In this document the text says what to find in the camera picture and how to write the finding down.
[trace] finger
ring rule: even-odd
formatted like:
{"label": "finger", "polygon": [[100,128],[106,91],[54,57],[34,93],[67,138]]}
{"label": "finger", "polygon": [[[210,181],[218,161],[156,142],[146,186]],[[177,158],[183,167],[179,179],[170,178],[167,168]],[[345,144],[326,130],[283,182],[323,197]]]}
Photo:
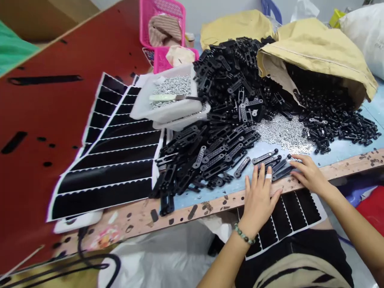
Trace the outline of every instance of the finger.
{"label": "finger", "polygon": [[311,163],[313,163],[312,158],[310,158],[310,156],[307,156],[307,155],[293,154],[292,157],[295,158],[295,159],[300,159],[300,160],[302,160],[302,162],[303,162],[305,165],[310,165]]}
{"label": "finger", "polygon": [[252,185],[251,185],[252,189],[256,188],[256,185],[257,185],[257,172],[258,172],[258,166],[255,165],[255,167],[253,168],[253,174],[252,174]]}
{"label": "finger", "polygon": [[308,180],[305,178],[303,174],[296,171],[292,171],[291,175],[294,176],[297,180],[299,180],[304,186],[308,185]]}
{"label": "finger", "polygon": [[304,164],[300,163],[300,162],[297,162],[297,161],[290,161],[289,164],[291,166],[294,166],[295,168],[297,168],[298,170],[300,170],[301,172],[303,172],[304,174],[306,172],[308,172],[308,167],[305,166]]}
{"label": "finger", "polygon": [[263,189],[269,194],[272,184],[272,167],[269,166],[267,169],[267,174],[265,176],[265,182]]}
{"label": "finger", "polygon": [[264,177],[265,177],[265,164],[260,165],[259,178],[257,180],[257,189],[260,191],[264,186]]}
{"label": "finger", "polygon": [[246,198],[248,197],[250,190],[251,190],[251,183],[249,181],[249,176],[246,175],[245,176],[245,197]]}
{"label": "finger", "polygon": [[279,189],[275,192],[275,194],[273,194],[272,199],[271,199],[271,205],[273,206],[273,208],[275,208],[276,203],[278,202],[278,200],[280,198],[281,192],[283,192],[283,190]]}

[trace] beaded bracelet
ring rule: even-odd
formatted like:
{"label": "beaded bracelet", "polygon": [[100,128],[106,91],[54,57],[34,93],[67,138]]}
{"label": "beaded bracelet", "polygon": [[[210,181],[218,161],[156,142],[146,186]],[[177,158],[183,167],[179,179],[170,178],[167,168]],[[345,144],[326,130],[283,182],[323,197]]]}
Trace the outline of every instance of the beaded bracelet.
{"label": "beaded bracelet", "polygon": [[251,240],[251,239],[249,239],[247,236],[245,236],[245,234],[243,234],[243,232],[242,232],[242,231],[239,229],[239,227],[237,226],[237,223],[235,223],[235,230],[236,230],[236,232],[240,235],[240,237],[243,238],[244,241],[247,242],[248,244],[253,245],[253,244],[256,243],[256,240],[255,240],[255,239]]}

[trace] pink plastic basket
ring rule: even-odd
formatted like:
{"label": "pink plastic basket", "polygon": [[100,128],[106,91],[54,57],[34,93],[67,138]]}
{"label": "pink plastic basket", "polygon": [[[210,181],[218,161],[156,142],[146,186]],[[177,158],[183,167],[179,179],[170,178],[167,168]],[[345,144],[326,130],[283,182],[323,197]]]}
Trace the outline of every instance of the pink plastic basket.
{"label": "pink plastic basket", "polygon": [[[166,58],[169,47],[156,47],[154,49],[155,49],[155,56],[154,56],[154,62],[153,62],[153,73],[158,74],[160,72],[173,68]],[[195,61],[199,59],[198,50],[193,48],[187,48],[187,49],[194,52]]]}
{"label": "pink plastic basket", "polygon": [[140,0],[140,42],[144,47],[153,48],[149,43],[148,23],[152,16],[168,14],[178,18],[182,43],[185,47],[185,8],[175,0]]}

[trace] left hand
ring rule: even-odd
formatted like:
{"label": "left hand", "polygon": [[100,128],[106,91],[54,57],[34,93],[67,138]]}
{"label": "left hand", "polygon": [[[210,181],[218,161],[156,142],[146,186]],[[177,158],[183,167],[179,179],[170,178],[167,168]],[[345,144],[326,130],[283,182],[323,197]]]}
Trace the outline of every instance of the left hand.
{"label": "left hand", "polygon": [[[240,230],[251,239],[256,237],[262,226],[268,221],[282,192],[282,189],[279,189],[272,198],[270,197],[272,178],[264,180],[264,163],[261,164],[259,176],[257,173],[258,166],[255,165],[252,183],[248,175],[245,177],[244,214],[238,225]],[[268,167],[268,174],[272,175],[271,167]]]}

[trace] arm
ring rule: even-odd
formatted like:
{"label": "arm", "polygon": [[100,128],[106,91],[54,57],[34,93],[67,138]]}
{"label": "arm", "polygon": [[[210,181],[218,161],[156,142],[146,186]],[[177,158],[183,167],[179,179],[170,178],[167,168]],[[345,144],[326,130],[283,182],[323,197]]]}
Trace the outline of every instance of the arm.
{"label": "arm", "polygon": [[303,164],[291,161],[290,164],[301,172],[291,174],[327,202],[379,287],[384,287],[383,236],[326,180],[309,156],[292,157],[301,159]]}
{"label": "arm", "polygon": [[[246,176],[244,214],[238,224],[240,230],[250,239],[254,239],[267,222],[282,191],[279,189],[270,198],[271,178],[264,180],[265,165],[261,165],[259,177],[257,172],[258,168],[255,165],[252,183]],[[267,174],[272,174],[270,167],[268,167]],[[249,244],[236,231],[232,232],[212,266],[200,281],[198,288],[231,288],[249,247]]]}

